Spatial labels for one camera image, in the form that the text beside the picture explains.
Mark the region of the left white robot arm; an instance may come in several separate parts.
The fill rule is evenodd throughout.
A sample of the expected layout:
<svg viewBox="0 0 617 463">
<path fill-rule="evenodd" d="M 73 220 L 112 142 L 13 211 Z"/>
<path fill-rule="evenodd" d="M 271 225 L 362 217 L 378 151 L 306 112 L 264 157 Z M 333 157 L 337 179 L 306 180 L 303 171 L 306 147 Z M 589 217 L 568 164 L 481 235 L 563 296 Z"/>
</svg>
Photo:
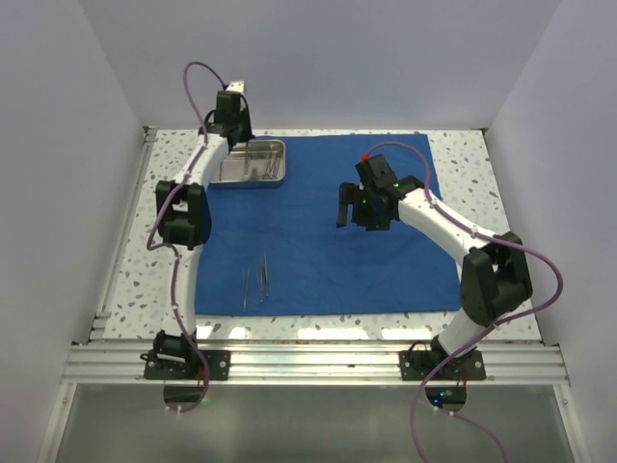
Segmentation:
<svg viewBox="0 0 617 463">
<path fill-rule="evenodd" d="M 188 160 L 173 179 L 156 185 L 153 230 L 174 257 L 168 308 L 155 337 L 151 362 L 169 377 L 193 378 L 205 370 L 195 341 L 195 293 L 199 257 L 212 230 L 206 190 L 232 148 L 252 138 L 244 92 L 229 84 L 217 93 L 215 109 L 202 120 Z"/>
</svg>

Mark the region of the steel tweezers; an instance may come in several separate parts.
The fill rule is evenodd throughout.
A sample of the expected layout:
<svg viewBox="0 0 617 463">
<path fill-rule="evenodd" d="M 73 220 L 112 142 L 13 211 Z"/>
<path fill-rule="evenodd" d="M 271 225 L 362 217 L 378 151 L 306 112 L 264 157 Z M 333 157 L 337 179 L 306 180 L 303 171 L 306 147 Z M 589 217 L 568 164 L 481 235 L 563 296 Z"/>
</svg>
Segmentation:
<svg viewBox="0 0 617 463">
<path fill-rule="evenodd" d="M 267 253 L 264 251 L 261 258 L 261 279 L 262 279 L 262 291 L 264 298 L 269 298 L 270 295 L 270 279 Z"/>
<path fill-rule="evenodd" d="M 262 303 L 264 300 L 264 274 L 261 259 L 257 259 L 255 261 L 255 280 L 258 291 L 258 299 L 259 302 Z"/>
<path fill-rule="evenodd" d="M 242 289 L 243 289 L 243 303 L 242 308 L 245 313 L 248 308 L 248 299 L 249 299 L 249 288 L 250 288 L 250 280 L 251 280 L 251 271 L 249 268 L 244 269 L 242 271 Z"/>
</svg>

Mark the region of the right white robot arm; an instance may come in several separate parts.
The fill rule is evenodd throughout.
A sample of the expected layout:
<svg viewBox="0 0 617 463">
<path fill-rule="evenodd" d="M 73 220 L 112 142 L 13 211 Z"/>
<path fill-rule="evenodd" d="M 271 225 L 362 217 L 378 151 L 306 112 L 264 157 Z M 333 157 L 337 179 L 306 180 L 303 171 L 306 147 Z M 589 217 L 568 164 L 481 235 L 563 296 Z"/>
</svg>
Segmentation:
<svg viewBox="0 0 617 463">
<path fill-rule="evenodd" d="M 338 188 L 336 224 L 354 223 L 369 232 L 386 231 L 396 220 L 430 238 L 461 269 L 461 308 L 424 351 L 411 350 L 416 368 L 451 378 L 486 329 L 513 312 L 532 294 L 520 238 L 496 235 L 446 206 L 425 181 L 398 177 L 382 154 L 357 164 L 359 182 Z"/>
</svg>

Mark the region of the stainless steel instrument tray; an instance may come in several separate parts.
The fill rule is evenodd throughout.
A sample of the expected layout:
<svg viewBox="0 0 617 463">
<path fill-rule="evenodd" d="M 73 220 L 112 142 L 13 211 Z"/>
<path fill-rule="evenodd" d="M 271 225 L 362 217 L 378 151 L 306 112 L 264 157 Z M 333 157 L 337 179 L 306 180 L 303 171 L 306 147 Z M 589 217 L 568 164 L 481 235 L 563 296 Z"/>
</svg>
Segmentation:
<svg viewBox="0 0 617 463">
<path fill-rule="evenodd" d="M 233 148 L 209 183 L 216 188 L 275 188 L 286 173 L 286 146 L 280 139 L 252 140 Z"/>
</svg>

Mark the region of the blue surgical drape cloth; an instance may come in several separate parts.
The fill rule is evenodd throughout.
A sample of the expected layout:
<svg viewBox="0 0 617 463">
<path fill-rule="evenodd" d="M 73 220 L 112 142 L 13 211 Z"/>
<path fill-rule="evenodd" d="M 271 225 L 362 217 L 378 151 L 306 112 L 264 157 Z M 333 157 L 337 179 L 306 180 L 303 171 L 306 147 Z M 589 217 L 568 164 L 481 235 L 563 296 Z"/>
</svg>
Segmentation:
<svg viewBox="0 0 617 463">
<path fill-rule="evenodd" d="M 315 316 L 455 312 L 455 261 L 400 222 L 387 231 L 336 226 L 338 188 L 357 182 L 362 155 L 381 153 L 398 177 L 435 179 L 428 138 L 409 135 L 287 137 L 275 188 L 209 187 L 213 228 L 199 260 L 200 315 Z M 260 303 L 255 261 L 267 253 L 270 295 Z M 242 271 L 251 280 L 242 308 Z"/>
</svg>

